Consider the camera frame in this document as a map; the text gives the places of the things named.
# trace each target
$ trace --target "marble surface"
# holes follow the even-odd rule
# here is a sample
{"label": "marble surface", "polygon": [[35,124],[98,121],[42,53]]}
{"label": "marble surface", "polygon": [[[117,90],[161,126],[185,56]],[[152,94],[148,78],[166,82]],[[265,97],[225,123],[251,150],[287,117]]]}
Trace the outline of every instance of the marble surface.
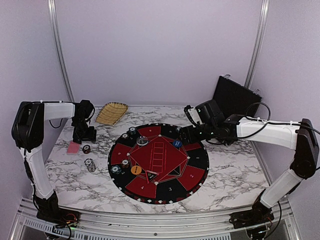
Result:
{"label": "marble surface", "polygon": [[[108,172],[108,154],[114,141],[129,127],[149,123],[190,125],[182,107],[129,107],[115,125],[91,123],[97,130],[96,143],[89,143],[91,153],[81,150],[67,155],[73,127],[69,120],[61,132],[45,167],[57,192],[59,205],[91,211],[116,213],[185,213],[220,210],[249,205],[268,186],[251,145],[238,141],[217,146],[204,143],[209,155],[209,172],[203,186],[192,196],[172,204],[154,205],[138,202],[122,193]],[[93,159],[96,171],[90,173],[85,159]]]}

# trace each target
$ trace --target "stack of poker chips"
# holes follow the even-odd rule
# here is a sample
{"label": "stack of poker chips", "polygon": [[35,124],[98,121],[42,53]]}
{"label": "stack of poker chips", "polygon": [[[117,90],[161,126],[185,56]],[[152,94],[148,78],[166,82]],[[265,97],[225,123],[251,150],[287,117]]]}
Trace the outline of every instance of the stack of poker chips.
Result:
{"label": "stack of poker chips", "polygon": [[91,158],[87,158],[84,161],[84,164],[86,165],[90,173],[93,173],[97,169],[94,161]]}

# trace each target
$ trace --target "wooden tray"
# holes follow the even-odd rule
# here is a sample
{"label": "wooden tray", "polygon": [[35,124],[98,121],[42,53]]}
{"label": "wooden tray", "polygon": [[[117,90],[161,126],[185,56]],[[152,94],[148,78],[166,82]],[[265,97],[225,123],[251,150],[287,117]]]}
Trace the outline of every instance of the wooden tray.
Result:
{"label": "wooden tray", "polygon": [[100,110],[95,121],[105,125],[115,125],[127,112],[128,105],[120,102],[109,102]]}

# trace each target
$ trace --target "robotic arm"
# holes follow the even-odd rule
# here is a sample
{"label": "robotic arm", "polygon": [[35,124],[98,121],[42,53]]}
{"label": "robotic arm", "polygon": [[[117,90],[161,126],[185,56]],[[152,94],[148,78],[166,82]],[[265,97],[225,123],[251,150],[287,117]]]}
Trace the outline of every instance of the robotic arm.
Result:
{"label": "robotic arm", "polygon": [[258,196],[252,209],[230,215],[230,222],[235,229],[267,222],[266,218],[274,219],[272,207],[282,197],[293,192],[303,179],[312,177],[316,172],[319,145],[308,119],[302,119],[301,122],[278,122],[237,114],[225,119],[214,100],[195,108],[187,106],[184,111],[193,123],[180,130],[184,144],[218,139],[230,145],[239,139],[246,139],[295,150],[289,169]]}
{"label": "robotic arm", "polygon": [[44,122],[72,118],[73,141],[78,144],[82,141],[95,142],[97,131],[87,124],[93,110],[94,106],[88,100],[80,103],[24,101],[20,104],[11,133],[24,158],[25,170],[33,185],[33,201],[38,208],[39,219],[61,223],[70,213],[77,218],[79,216],[78,212],[59,208],[57,194],[46,174],[42,154]]}

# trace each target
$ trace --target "circular game board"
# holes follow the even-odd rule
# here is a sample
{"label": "circular game board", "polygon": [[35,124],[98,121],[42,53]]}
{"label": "circular game board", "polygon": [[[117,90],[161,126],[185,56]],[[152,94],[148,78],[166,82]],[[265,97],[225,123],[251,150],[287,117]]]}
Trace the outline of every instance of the circular game board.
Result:
{"label": "circular game board", "polygon": [[174,125],[131,127],[108,156],[114,184],[147,204],[171,204],[194,194],[207,177],[208,154],[201,142],[182,145],[178,137],[179,127]]}

